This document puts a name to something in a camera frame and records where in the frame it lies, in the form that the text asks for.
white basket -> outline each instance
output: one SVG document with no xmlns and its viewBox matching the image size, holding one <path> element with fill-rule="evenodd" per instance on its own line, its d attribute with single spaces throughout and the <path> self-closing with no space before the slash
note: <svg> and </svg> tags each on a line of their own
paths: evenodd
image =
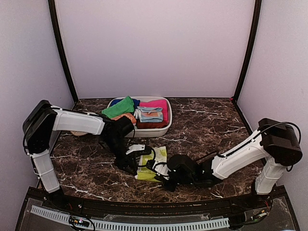
<svg viewBox="0 0 308 231">
<path fill-rule="evenodd" d="M 132 99 L 136 99 L 136 100 L 140 100 L 141 102 L 149 102 L 149 101 L 153 101 L 153 100 L 166 100 L 167 104 L 168 104 L 168 125 L 165 128 L 147 128 L 147 129 L 138 129 L 135 127 L 135 137 L 159 137 L 159 136 L 163 136 L 166 134 L 166 132 L 168 131 L 169 127 L 172 124 L 172 110 L 171 110 L 171 105 L 170 102 L 164 98 L 164 97 L 154 97 L 154 96 L 134 96 L 131 97 Z M 115 98 L 113 100 L 122 100 L 124 99 L 124 97 L 119 97 L 119 98 Z M 131 133 L 129 133 L 126 137 L 133 137 L 134 135 L 134 131 L 132 131 Z"/>
</svg>

cable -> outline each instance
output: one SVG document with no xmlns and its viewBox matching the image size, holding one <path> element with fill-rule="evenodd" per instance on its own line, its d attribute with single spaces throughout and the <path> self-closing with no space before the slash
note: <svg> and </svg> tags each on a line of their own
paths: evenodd
<svg viewBox="0 0 308 231">
<path fill-rule="evenodd" d="M 136 134 L 136 130 L 135 130 L 135 126 L 134 126 L 134 134 L 133 134 L 133 137 L 132 137 L 132 138 L 128 141 L 128 143 L 127 143 L 127 146 L 128 146 L 128 147 L 130 146 L 130 143 L 134 140 L 135 134 Z"/>
<path fill-rule="evenodd" d="M 212 151 L 212 152 L 210 152 L 210 153 L 207 153 L 207 154 L 205 154 L 204 156 L 202 156 L 202 157 L 196 159 L 195 161 L 202 160 L 203 158 L 205 158 L 205 157 L 207 157 L 207 156 L 209 156 L 209 155 L 211 155 L 211 154 L 213 154 L 213 153 L 217 153 L 217 155 L 219 155 L 219 150 L 215 150 L 215 151 Z"/>
<path fill-rule="evenodd" d="M 270 206 L 269 206 L 269 204 L 268 204 L 268 202 L 267 202 L 266 200 L 264 201 L 264 203 L 265 203 L 265 205 L 267 206 L 267 209 L 268 209 L 268 213 L 267 213 L 266 215 L 264 215 L 264 216 L 262 216 L 262 217 L 260 217 L 260 218 L 255 218 L 255 219 L 253 219 L 253 220 L 246 220 L 246 221 L 244 221 L 244 222 L 242 222 L 242 223 L 230 224 L 230 225 L 232 225 L 232 226 L 239 226 L 239 225 L 254 225 L 254 224 L 257 224 L 257 223 L 263 221 L 263 220 L 269 215 L 269 213 L 270 213 L 270 211 L 271 211 L 271 209 L 272 209 L 272 207 L 273 207 L 273 195 L 272 195 L 272 192 L 270 192 L 270 200 L 271 200 Z"/>
<path fill-rule="evenodd" d="M 291 172 L 294 165 L 291 165 L 290 169 L 287 168 L 287 172 Z"/>
<path fill-rule="evenodd" d="M 153 159 L 152 159 L 152 160 L 155 160 L 155 158 L 156 158 L 156 152 L 155 152 L 154 148 L 150 147 L 150 149 L 151 149 L 151 150 L 153 151 L 153 153 L 154 153 L 154 156 L 153 156 Z M 145 165 L 138 165 L 138 167 L 146 167 L 146 164 L 145 164 Z"/>
<path fill-rule="evenodd" d="M 269 127 L 267 127 L 266 129 L 260 131 L 257 135 L 254 136 L 254 138 L 252 138 L 251 140 L 247 141 L 246 143 L 244 143 L 243 145 L 241 145 L 240 147 L 238 147 L 237 149 L 233 150 L 232 152 L 226 154 L 226 155 L 220 155 L 220 154 L 217 154 L 217 156 L 219 156 L 220 158 L 226 158 L 232 154 L 234 154 L 235 152 L 237 152 L 238 150 L 242 149 L 244 146 L 246 146 L 247 144 L 249 144 L 252 140 L 254 140 L 255 138 L 257 138 L 259 135 L 261 135 L 262 133 L 266 132 L 267 130 L 273 128 L 273 127 L 276 127 L 276 126 L 279 126 L 279 125 L 282 125 L 282 124 L 289 124 L 289 125 L 292 125 L 294 127 L 297 128 L 298 130 L 298 144 L 300 144 L 301 142 L 301 139 L 302 139 L 302 134 L 301 134 L 301 131 L 300 131 L 300 128 L 295 124 L 295 123 L 292 123 L 292 122 L 280 122 L 280 123 L 277 123 L 277 124 L 274 124 L 274 125 L 271 125 Z"/>
<path fill-rule="evenodd" d="M 155 167 L 158 166 L 158 165 L 166 165 L 166 164 L 167 164 L 167 162 L 159 162 L 159 163 L 157 163 L 157 165 L 155 165 Z"/>
<path fill-rule="evenodd" d="M 24 138 L 23 138 L 23 148 L 24 148 L 24 152 L 25 152 L 26 155 L 28 155 L 28 152 L 26 151 L 26 149 L 28 149 L 28 147 L 25 145 L 25 141 L 26 141 L 26 136 L 28 134 L 29 128 L 30 127 L 28 127 L 27 130 L 25 131 Z"/>
<path fill-rule="evenodd" d="M 59 208 L 58 206 L 56 206 L 49 198 L 47 199 L 54 207 L 56 207 L 58 210 L 60 210 L 60 211 L 64 211 L 64 212 L 67 212 L 67 213 L 71 213 L 71 214 L 74 214 L 74 215 L 76 215 L 76 216 L 78 216 L 78 217 L 81 217 L 82 216 L 82 214 L 79 214 L 79 213 L 75 213 L 75 212 L 73 212 L 73 211 L 67 211 L 66 209 L 62 209 L 62 208 Z M 86 216 L 84 216 L 84 217 L 82 217 L 82 218 L 85 218 L 85 219 L 87 219 L 91 224 L 92 224 L 92 226 L 93 226 L 93 230 L 92 231 L 96 231 L 96 228 L 95 228 L 95 224 L 94 224 L 94 222 L 90 219 L 90 218 L 87 218 Z"/>
</svg>

marble surface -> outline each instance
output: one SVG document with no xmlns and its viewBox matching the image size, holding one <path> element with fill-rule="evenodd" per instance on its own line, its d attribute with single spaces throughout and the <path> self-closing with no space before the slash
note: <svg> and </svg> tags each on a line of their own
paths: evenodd
<svg viewBox="0 0 308 231">
<path fill-rule="evenodd" d="M 151 147 L 167 147 L 168 158 L 186 154 L 192 159 L 219 149 L 224 152 L 242 142 L 248 133 L 228 99 L 170 98 L 173 123 L 158 138 L 135 138 Z M 110 99 L 79 101 L 74 110 L 100 113 Z M 168 203 L 226 198 L 250 193 L 262 170 L 261 161 L 242 168 L 221 184 L 208 188 L 180 185 L 167 192 L 160 183 L 136 180 L 119 170 L 114 156 L 98 143 L 99 137 L 63 132 L 52 154 L 57 177 L 65 194 L 118 202 Z"/>
</svg>

folded towel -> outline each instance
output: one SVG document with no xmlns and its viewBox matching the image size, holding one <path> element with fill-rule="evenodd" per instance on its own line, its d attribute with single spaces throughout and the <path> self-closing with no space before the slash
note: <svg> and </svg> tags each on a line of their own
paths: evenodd
<svg viewBox="0 0 308 231">
<path fill-rule="evenodd" d="M 131 97 L 127 96 L 117 104 L 102 110 L 108 118 L 114 118 L 124 113 L 134 112 L 134 102 Z"/>
<path fill-rule="evenodd" d="M 162 110 L 160 107 L 138 107 L 134 112 L 134 116 L 142 123 L 162 122 L 164 119 Z"/>
<path fill-rule="evenodd" d="M 168 126 L 168 123 L 166 121 L 160 123 L 141 123 L 140 120 L 137 120 L 136 126 L 138 129 L 165 128 Z"/>
<path fill-rule="evenodd" d="M 136 109 L 139 106 L 139 104 L 140 104 L 140 100 L 136 100 L 136 99 L 132 99 L 132 100 L 134 102 L 134 108 Z M 110 106 L 113 106 L 113 105 L 117 104 L 120 101 L 122 101 L 122 100 L 112 100 Z"/>
<path fill-rule="evenodd" d="M 128 119 L 130 119 L 133 124 L 136 124 L 137 120 L 131 113 L 125 113 L 125 114 L 118 115 L 118 116 L 112 118 L 112 120 L 118 120 L 119 118 L 122 118 L 124 116 L 126 116 Z"/>
<path fill-rule="evenodd" d="M 153 100 L 150 102 L 140 102 L 140 107 L 161 107 L 164 121 L 168 122 L 168 103 L 166 100 Z"/>
</svg>

pink cloth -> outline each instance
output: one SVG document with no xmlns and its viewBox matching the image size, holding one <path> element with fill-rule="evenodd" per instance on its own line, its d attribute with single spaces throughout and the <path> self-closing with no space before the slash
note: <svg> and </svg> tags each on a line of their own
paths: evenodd
<svg viewBox="0 0 308 231">
<path fill-rule="evenodd" d="M 168 103 L 166 100 L 153 100 L 149 102 L 140 102 L 140 107 L 161 107 L 164 115 L 164 121 L 168 122 Z"/>
</svg>

